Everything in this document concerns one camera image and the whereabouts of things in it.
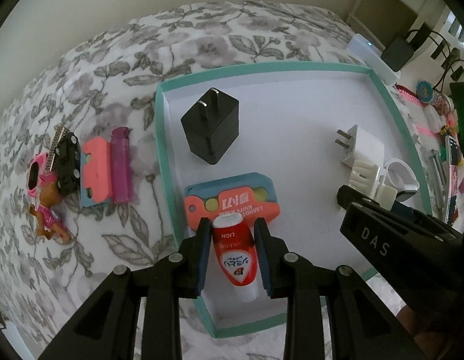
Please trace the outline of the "red white lion tube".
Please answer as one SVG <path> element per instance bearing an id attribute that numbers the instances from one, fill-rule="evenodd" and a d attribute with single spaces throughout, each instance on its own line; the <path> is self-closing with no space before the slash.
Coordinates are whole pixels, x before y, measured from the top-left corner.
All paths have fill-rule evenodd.
<path id="1" fill-rule="evenodd" d="M 258 258 L 255 241 L 240 213 L 227 213 L 212 221 L 212 240 L 222 272 L 241 302 L 258 297 Z"/>

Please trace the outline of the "orange carrot knife card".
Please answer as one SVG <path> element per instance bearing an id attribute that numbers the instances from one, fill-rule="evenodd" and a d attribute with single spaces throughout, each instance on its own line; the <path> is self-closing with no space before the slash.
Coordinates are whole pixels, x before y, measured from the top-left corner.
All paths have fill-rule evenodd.
<path id="1" fill-rule="evenodd" d="M 271 222 L 281 213 L 273 181 L 258 172 L 190 185 L 185 188 L 184 204 L 193 231 L 202 218 L 239 213 L 251 226 L 258 218 Z"/>

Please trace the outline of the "white smartwatch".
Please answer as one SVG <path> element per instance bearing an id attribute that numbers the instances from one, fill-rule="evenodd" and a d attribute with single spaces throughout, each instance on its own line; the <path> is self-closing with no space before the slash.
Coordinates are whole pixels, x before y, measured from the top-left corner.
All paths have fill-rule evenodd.
<path id="1" fill-rule="evenodd" d="M 413 169 L 399 158 L 391 158 L 384 164 L 385 184 L 397 191 L 396 200 L 405 202 L 420 189 Z"/>

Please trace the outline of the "magenta lighter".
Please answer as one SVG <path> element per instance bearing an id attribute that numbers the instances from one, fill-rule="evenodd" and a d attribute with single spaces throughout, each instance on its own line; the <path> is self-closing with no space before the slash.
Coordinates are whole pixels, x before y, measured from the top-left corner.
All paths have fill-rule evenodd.
<path id="1" fill-rule="evenodd" d="M 129 203 L 132 199 L 128 127 L 118 127 L 111 134 L 111 177 L 114 204 Z"/>

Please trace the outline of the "black usb charger cube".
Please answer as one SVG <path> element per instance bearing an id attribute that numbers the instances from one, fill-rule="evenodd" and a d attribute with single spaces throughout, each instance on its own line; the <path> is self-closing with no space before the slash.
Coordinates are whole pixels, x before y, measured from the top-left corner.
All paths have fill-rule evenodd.
<path id="1" fill-rule="evenodd" d="M 209 88 L 180 121 L 190 151 L 215 165 L 239 135 L 239 101 Z"/>

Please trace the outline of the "white usb charger cube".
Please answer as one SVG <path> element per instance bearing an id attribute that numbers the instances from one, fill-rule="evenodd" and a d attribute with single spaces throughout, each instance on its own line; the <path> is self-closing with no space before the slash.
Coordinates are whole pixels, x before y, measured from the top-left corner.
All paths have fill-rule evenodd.
<path id="1" fill-rule="evenodd" d="M 339 129 L 338 135 L 342 139 L 335 142 L 344 148 L 341 162 L 352 167 L 356 160 L 383 166 L 385 156 L 384 144 L 373 134 L 355 124 L 344 132 Z"/>

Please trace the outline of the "brown pink toy dog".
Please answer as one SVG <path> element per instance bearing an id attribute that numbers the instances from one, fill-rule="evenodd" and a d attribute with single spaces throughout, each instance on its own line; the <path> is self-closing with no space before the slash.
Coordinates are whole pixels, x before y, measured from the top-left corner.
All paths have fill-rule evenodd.
<path id="1" fill-rule="evenodd" d="M 51 240 L 56 235 L 66 245 L 71 241 L 71 235 L 62 221 L 53 215 L 52 211 L 63 200 L 63 196 L 58 190 L 58 178 L 54 172 L 45 172 L 39 176 L 39 180 L 42 183 L 39 193 L 40 204 L 37 208 L 34 205 L 29 206 L 29 213 L 38 222 L 36 235 L 44 236 L 47 240 Z"/>

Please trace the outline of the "black toy car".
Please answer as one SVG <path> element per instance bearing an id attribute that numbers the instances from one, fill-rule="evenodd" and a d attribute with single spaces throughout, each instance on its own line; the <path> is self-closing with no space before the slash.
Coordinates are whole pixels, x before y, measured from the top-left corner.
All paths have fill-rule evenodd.
<path id="1" fill-rule="evenodd" d="M 55 148 L 55 172 L 58 192 L 62 197 L 76 192 L 80 187 L 80 144 L 74 133 L 66 133 Z"/>

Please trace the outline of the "gold patterned lighter case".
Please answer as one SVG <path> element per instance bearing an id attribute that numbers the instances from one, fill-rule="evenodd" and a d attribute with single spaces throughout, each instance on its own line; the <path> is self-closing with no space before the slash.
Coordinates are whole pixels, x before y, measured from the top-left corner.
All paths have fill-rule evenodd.
<path id="1" fill-rule="evenodd" d="M 54 164 L 54 159 L 56 155 L 56 149 L 58 148 L 58 144 L 64 137 L 70 133 L 70 131 L 63 125 L 59 125 L 56 128 L 55 134 L 53 136 L 53 140 L 51 142 L 50 150 L 47 154 L 47 162 L 45 165 L 45 171 L 46 172 L 52 172 L 53 170 L 53 164 Z"/>

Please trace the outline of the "pink kids band watch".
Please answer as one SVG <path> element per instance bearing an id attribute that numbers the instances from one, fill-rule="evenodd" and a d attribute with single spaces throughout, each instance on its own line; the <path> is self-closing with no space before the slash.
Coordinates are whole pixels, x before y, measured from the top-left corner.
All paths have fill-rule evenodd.
<path id="1" fill-rule="evenodd" d="M 41 188 L 41 175 L 44 174 L 48 160 L 47 153 L 40 153 L 31 161 L 27 172 L 27 193 L 30 197 L 36 197 Z"/>

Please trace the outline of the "floral grey white blanket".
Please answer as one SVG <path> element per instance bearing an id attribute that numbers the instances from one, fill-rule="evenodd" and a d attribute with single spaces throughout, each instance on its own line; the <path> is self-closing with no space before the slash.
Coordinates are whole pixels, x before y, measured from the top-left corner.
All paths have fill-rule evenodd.
<path id="1" fill-rule="evenodd" d="M 172 249 L 155 153 L 163 80 L 242 63 L 353 63 L 352 28 L 330 10 L 271 2 L 194 3 L 135 19 L 68 51 L 0 118 L 0 308 L 37 359 L 112 267 L 147 267 Z M 130 203 L 59 207 L 69 244 L 35 233 L 27 169 L 66 127 L 80 141 L 131 131 Z"/>

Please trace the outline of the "pink white crochet mat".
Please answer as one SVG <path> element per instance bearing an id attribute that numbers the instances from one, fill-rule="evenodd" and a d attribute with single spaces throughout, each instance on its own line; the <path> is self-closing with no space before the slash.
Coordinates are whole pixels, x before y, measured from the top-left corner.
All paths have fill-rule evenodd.
<path id="1" fill-rule="evenodd" d="M 448 97 L 441 97 L 434 104 L 425 104 L 417 98 L 416 94 L 403 85 L 396 85 L 394 91 L 396 91 L 400 102 L 400 111 L 408 123 L 414 145 L 419 152 L 419 158 L 425 172 L 432 213 L 440 218 L 435 201 L 435 189 L 431 178 L 431 164 L 428 155 L 430 149 L 434 149 L 439 153 L 447 186 L 444 139 L 447 133 L 455 132 L 457 112 L 453 109 L 452 102 Z"/>

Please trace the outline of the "round blue sticker jar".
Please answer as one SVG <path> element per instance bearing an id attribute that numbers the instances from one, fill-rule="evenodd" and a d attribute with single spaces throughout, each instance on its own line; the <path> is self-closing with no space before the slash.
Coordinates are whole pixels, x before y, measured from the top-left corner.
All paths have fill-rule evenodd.
<path id="1" fill-rule="evenodd" d="M 434 98 L 434 88 L 425 80 L 421 80 L 416 85 L 417 98 L 425 104 L 430 103 Z"/>

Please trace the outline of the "black power adapter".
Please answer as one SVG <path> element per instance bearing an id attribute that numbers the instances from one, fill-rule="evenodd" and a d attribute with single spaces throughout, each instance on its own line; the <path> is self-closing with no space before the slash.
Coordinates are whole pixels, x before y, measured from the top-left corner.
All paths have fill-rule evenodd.
<path id="1" fill-rule="evenodd" d="M 381 60 L 399 72 L 414 55 L 414 48 L 403 37 L 396 37 L 382 52 Z"/>

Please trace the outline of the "white cut-out shelf panel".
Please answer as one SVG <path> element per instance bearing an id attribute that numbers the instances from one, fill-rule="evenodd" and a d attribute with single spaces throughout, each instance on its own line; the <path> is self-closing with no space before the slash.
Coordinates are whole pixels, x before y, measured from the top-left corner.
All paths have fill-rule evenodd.
<path id="1" fill-rule="evenodd" d="M 448 7 L 432 29 L 429 43 L 426 56 L 433 68 L 434 88 L 444 90 L 449 83 L 464 80 L 464 27 Z"/>

